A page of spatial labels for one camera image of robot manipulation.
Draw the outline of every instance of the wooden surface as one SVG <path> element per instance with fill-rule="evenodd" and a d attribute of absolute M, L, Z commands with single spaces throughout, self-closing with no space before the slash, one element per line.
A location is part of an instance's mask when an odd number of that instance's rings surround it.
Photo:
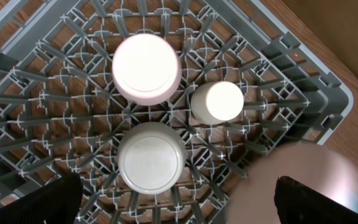
<path fill-rule="evenodd" d="M 345 155 L 358 166 L 358 78 L 282 0 L 262 0 L 262 2 L 353 92 L 354 105 L 352 111 L 325 145 Z"/>
<path fill-rule="evenodd" d="M 358 166 L 358 79 L 356 76 L 320 41 L 317 36 L 312 33 L 312 31 L 299 19 L 296 17 L 296 15 L 284 4 L 282 0 L 262 0 L 262 2 L 304 43 L 307 47 L 311 49 L 312 52 L 314 52 L 353 92 L 354 95 L 354 107 L 349 116 L 344 120 L 344 122 L 340 125 L 340 127 L 334 132 L 334 134 L 329 138 L 326 145 L 327 147 L 334 149 L 348 158 L 350 158 L 355 164 Z M 92 13 L 91 9 L 84 10 L 85 14 Z M 60 36 L 62 38 L 70 38 L 71 35 L 73 35 L 72 31 L 70 31 L 67 27 L 64 28 Z M 53 45 L 59 46 L 64 44 L 65 40 L 57 39 L 52 41 Z M 28 69 L 39 71 L 40 67 L 42 67 L 42 63 L 32 63 Z M 58 73 L 61 65 L 57 65 L 55 68 L 53 68 L 53 71 L 51 71 L 52 74 Z M 49 83 L 50 86 L 53 86 L 54 90 L 60 91 L 62 89 L 62 84 L 59 82 L 53 82 L 51 81 Z M 70 85 L 72 85 L 71 90 L 73 91 L 72 94 L 78 95 L 82 93 L 82 89 L 84 87 L 83 81 L 79 80 L 78 82 L 71 82 Z M 32 91 L 32 96 L 37 96 L 38 91 L 41 89 L 41 86 L 38 86 L 35 90 Z M 6 93 L 15 94 L 15 89 L 8 89 Z M 75 113 L 81 113 L 83 114 L 84 108 L 83 103 L 76 101 L 73 102 L 73 104 L 81 105 L 78 110 L 75 111 Z M 105 111 L 105 105 L 106 102 L 100 101 L 97 103 L 100 106 L 100 111 L 95 111 L 95 113 L 100 114 Z M 62 105 L 59 104 L 52 104 L 52 106 L 56 109 L 57 115 L 61 114 Z M 17 114 L 21 111 L 21 108 L 18 107 L 15 111 L 12 112 L 11 116 L 15 117 Z M 34 105 L 33 113 L 38 114 L 42 113 L 39 111 L 39 109 Z M 98 127 L 104 127 L 103 124 L 105 121 L 99 121 Z M 61 135 L 65 133 L 65 129 L 62 128 L 62 124 L 55 123 L 52 124 L 52 126 L 60 126 L 61 130 L 63 130 L 61 133 L 58 131 L 59 128 L 55 129 L 57 130 L 54 132 L 54 134 Z M 19 134 L 22 133 L 17 127 L 11 127 L 12 129 L 16 130 Z M 83 131 L 86 131 L 87 127 L 82 128 L 76 128 L 78 130 L 78 135 L 82 135 Z M 44 132 L 44 128 L 41 127 L 38 131 L 38 133 L 42 134 Z M 80 145 L 84 145 L 81 142 L 77 142 L 76 145 L 79 147 Z M 81 149 L 82 153 L 87 153 L 88 148 Z M 44 179 L 48 179 L 50 173 L 48 173 L 46 170 L 43 172 L 39 172 L 40 175 L 44 176 Z"/>
<path fill-rule="evenodd" d="M 9 2 L 9 0 L 0 0 L 0 10 Z M 18 22 L 24 24 L 28 18 L 43 4 L 42 0 L 30 0 L 24 7 L 16 13 L 13 17 Z M 13 23 L 8 22 L 0 31 L 0 47 L 2 47 L 7 40 L 19 29 L 20 27 Z"/>
<path fill-rule="evenodd" d="M 358 77 L 358 1 L 283 1 Z"/>

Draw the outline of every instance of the large white cup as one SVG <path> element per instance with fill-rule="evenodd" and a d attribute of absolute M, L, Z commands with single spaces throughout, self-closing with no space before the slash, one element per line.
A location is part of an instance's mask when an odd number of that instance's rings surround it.
<path fill-rule="evenodd" d="M 172 187 L 185 165 L 185 143 L 171 127 L 148 122 L 132 128 L 118 147 L 118 168 L 124 182 L 142 194 Z"/>
<path fill-rule="evenodd" d="M 153 34 L 124 40 L 112 58 L 112 77 L 120 94 L 138 105 L 169 99 L 181 78 L 180 61 L 171 45 Z"/>
<path fill-rule="evenodd" d="M 204 124 L 219 124 L 241 113 L 244 97 L 240 88 L 231 82 L 221 81 L 201 85 L 191 97 L 191 110 Z"/>

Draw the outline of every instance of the wooden floor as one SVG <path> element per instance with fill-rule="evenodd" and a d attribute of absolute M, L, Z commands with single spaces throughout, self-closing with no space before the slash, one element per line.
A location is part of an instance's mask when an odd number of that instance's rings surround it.
<path fill-rule="evenodd" d="M 7 1 L 0 0 L 0 7 Z M 305 26 L 282 0 L 262 0 L 310 50 L 317 55 L 353 92 L 354 107 L 349 116 L 326 142 L 327 147 L 344 154 L 358 166 L 358 79 L 356 76 Z M 7 33 L 14 26 L 7 28 Z"/>

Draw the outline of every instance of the dish rack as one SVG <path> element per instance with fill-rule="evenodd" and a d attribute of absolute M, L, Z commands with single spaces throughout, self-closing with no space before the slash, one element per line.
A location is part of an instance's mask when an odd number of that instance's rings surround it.
<path fill-rule="evenodd" d="M 28 0 L 0 11 L 0 207 L 72 171 L 80 174 L 78 223 L 211 223 L 255 157 L 278 144 L 323 144 L 350 112 L 350 90 L 259 0 Z M 139 33 L 163 37 L 181 60 L 176 93 L 139 106 L 115 89 L 117 46 Z M 227 80 L 243 112 L 219 125 L 191 114 L 199 85 Z M 131 127 L 171 126 L 186 167 L 169 191 L 142 195 L 117 169 Z"/>

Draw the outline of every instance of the small white cup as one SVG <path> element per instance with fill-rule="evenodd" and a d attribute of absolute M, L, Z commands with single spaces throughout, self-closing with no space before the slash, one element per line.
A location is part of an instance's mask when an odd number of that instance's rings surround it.
<path fill-rule="evenodd" d="M 240 88 L 231 82 L 221 81 L 201 85 L 191 97 L 191 110 L 204 124 L 219 124 L 241 113 L 244 97 Z"/>
<path fill-rule="evenodd" d="M 185 165 L 185 143 L 171 127 L 148 122 L 132 128 L 118 147 L 118 168 L 124 182 L 142 194 L 172 187 Z"/>
<path fill-rule="evenodd" d="M 112 77 L 120 94 L 138 105 L 169 99 L 181 78 L 178 56 L 171 45 L 153 34 L 124 40 L 112 58 Z"/>

